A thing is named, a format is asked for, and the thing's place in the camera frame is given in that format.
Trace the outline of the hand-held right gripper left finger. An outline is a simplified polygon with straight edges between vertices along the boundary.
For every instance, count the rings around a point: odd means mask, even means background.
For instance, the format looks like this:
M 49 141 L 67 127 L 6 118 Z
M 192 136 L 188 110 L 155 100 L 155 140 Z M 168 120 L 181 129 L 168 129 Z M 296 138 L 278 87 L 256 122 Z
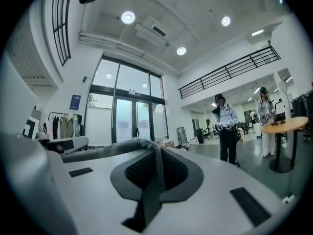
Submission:
M 138 202 L 123 198 L 111 182 L 111 172 L 120 164 L 134 162 L 151 152 L 137 150 L 95 160 L 64 163 L 48 151 L 53 177 L 80 235 L 135 235 L 123 225 L 135 214 Z

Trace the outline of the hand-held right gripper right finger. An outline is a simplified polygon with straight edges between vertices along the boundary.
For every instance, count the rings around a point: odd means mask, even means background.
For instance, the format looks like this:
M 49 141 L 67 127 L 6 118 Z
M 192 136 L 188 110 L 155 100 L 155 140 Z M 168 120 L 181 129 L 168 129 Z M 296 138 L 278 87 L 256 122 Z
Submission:
M 197 192 L 188 200 L 163 204 L 146 227 L 148 235 L 262 235 L 271 233 L 284 217 L 286 206 L 271 189 L 243 170 L 221 160 L 189 151 L 171 151 L 195 162 L 204 173 Z M 244 187 L 271 215 L 255 227 L 231 190 Z

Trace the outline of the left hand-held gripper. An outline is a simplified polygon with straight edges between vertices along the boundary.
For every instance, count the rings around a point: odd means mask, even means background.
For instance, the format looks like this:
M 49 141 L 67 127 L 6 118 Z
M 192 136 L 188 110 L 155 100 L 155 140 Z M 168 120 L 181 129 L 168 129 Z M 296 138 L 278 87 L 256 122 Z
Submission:
M 37 138 L 36 135 L 39 133 L 39 120 L 29 117 L 22 135 L 33 141 L 38 141 L 46 150 L 54 151 L 61 155 L 70 154 L 85 147 L 89 142 L 86 136 L 50 140 L 48 135 L 43 134 L 42 137 Z

